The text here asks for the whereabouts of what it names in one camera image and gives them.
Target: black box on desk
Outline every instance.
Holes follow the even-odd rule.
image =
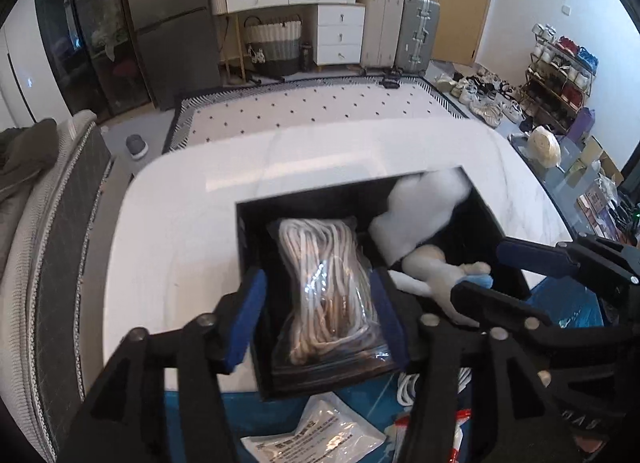
[[[382,256],[371,240],[367,229],[376,216],[387,210],[387,197],[404,177],[392,176],[362,182],[328,186],[280,196],[241,202],[236,205],[238,218],[238,249],[241,273],[251,266],[262,268],[267,275],[267,297],[258,320],[252,342],[252,359],[260,394],[263,398],[286,398],[311,395],[378,376],[392,370],[388,364],[333,374],[331,382],[310,379],[289,384],[272,371],[271,355],[281,329],[292,311],[291,281],[281,257],[277,241],[271,236],[272,223],[283,218],[346,219],[356,218],[359,247],[373,268],[385,266]],[[485,262],[492,268],[493,288],[526,299],[529,287],[522,272],[500,265],[495,255],[504,237],[491,210],[472,186],[469,197],[453,211],[449,224],[426,244],[436,245],[445,253],[450,265]],[[422,300],[425,311],[435,306]]]

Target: storage basket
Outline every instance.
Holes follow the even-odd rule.
[[[258,24],[247,25],[249,20]],[[255,70],[265,76],[284,77],[300,70],[301,20],[283,20],[263,24],[256,17],[244,21],[247,53]]]

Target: glass door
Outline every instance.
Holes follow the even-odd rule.
[[[35,0],[47,59],[71,114],[91,109],[98,121],[110,117],[107,99],[78,31],[72,0]]]
[[[111,114],[150,102],[124,16],[122,0],[74,0],[86,49]]]

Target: white cable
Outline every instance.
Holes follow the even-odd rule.
[[[291,362],[304,364],[369,335],[377,318],[350,227],[339,220],[287,219],[278,237],[300,290]]]
[[[408,375],[406,373],[400,373],[398,375],[398,392],[396,393],[396,399],[403,407],[410,407],[415,401],[415,383],[420,375]],[[464,391],[465,387],[471,381],[471,368],[460,367],[458,373],[458,393]]]

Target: rug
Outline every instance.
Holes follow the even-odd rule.
[[[252,132],[295,125],[383,118],[466,119],[423,78],[385,89],[380,76],[315,78],[225,88],[183,98],[162,153]]]

